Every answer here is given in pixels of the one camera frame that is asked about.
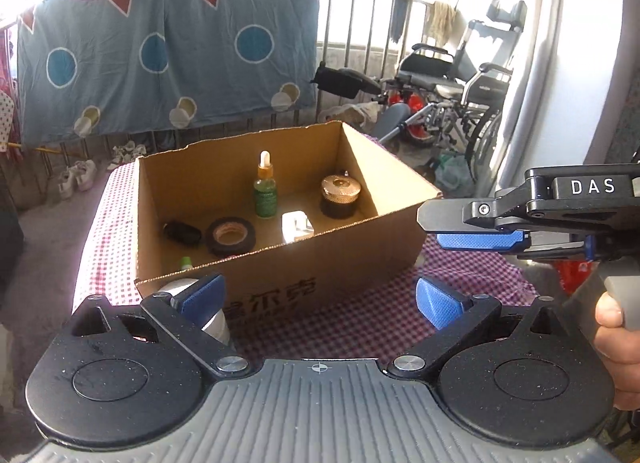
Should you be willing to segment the right hand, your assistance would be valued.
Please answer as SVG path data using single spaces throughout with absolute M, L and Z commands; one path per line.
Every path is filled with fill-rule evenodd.
M 638 331 L 624 327 L 623 311 L 609 293 L 599 298 L 594 316 L 598 324 L 593 345 L 599 351 L 615 386 L 614 405 L 620 411 L 639 409 L 640 341 Z

